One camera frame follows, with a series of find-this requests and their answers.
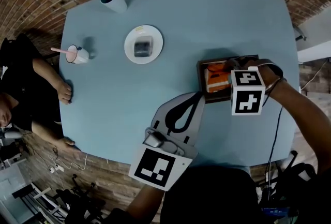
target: white plate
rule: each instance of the white plate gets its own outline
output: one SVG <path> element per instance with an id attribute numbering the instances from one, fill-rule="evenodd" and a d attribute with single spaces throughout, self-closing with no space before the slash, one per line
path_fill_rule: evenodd
<path id="1" fill-rule="evenodd" d="M 134 43 L 136 39 L 141 36 L 151 36 L 153 41 L 153 50 L 151 56 L 148 57 L 135 57 L 134 56 Z M 150 25 L 141 25 L 133 29 L 125 39 L 124 51 L 129 60 L 137 64 L 146 64 L 158 57 L 163 47 L 163 37 L 161 32 L 155 27 Z"/>

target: orange object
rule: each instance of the orange object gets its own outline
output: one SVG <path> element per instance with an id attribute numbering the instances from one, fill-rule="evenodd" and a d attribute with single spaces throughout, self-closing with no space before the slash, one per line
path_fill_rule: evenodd
<path id="1" fill-rule="evenodd" d="M 229 72 L 223 71 L 224 63 L 210 64 L 205 69 L 206 89 L 209 93 L 231 87 L 229 84 Z"/>

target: dark wooden box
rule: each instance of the dark wooden box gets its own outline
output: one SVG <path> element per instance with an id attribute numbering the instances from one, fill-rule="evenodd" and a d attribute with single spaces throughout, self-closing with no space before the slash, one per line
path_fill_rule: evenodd
<path id="1" fill-rule="evenodd" d="M 215 92 L 215 93 L 208 93 L 206 90 L 206 81 L 204 76 L 204 70 L 207 68 L 208 64 L 211 63 L 222 63 L 226 62 L 227 60 L 231 58 L 236 58 L 238 56 L 232 56 L 232 57 L 223 57 L 223 58 L 217 58 L 217 59 L 208 59 L 205 61 L 198 61 L 197 63 L 197 71 L 198 71 L 198 79 L 199 79 L 199 89 L 203 93 L 206 103 L 212 103 L 212 102 L 222 102 L 222 101 L 228 101 L 231 97 L 231 88 L 226 88 L 221 91 Z"/>

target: person's arm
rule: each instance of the person's arm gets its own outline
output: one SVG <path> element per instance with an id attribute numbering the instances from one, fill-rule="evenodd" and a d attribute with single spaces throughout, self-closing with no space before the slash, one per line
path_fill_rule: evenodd
<path id="1" fill-rule="evenodd" d="M 151 223 L 157 213 L 164 191 L 145 185 L 126 211 L 139 223 Z"/>
<path id="2" fill-rule="evenodd" d="M 53 67 L 42 58 L 34 58 L 32 64 L 35 73 L 47 80 L 56 89 L 58 99 L 65 104 L 69 104 L 72 94 L 71 87 L 62 80 Z"/>
<path id="3" fill-rule="evenodd" d="M 74 142 L 68 138 L 59 138 L 55 132 L 50 128 L 42 125 L 39 122 L 32 121 L 32 132 L 39 136 L 41 139 L 55 145 L 64 151 L 80 152 L 79 149 L 73 147 Z"/>
<path id="4" fill-rule="evenodd" d="M 318 174 L 331 168 L 331 122 L 311 100 L 280 81 L 271 93 L 294 118 L 302 135 L 314 150 L 318 160 Z"/>

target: cup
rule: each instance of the cup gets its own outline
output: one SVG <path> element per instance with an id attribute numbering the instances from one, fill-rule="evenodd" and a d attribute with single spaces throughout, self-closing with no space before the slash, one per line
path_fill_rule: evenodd
<path id="1" fill-rule="evenodd" d="M 75 64 L 81 64 L 88 62 L 88 52 L 81 48 L 76 47 L 74 44 L 72 44 L 68 48 L 69 53 L 66 54 L 67 62 L 69 63 L 75 63 Z"/>
<path id="2" fill-rule="evenodd" d="M 124 0 L 100 0 L 100 2 L 117 13 L 123 13 L 128 8 Z"/>

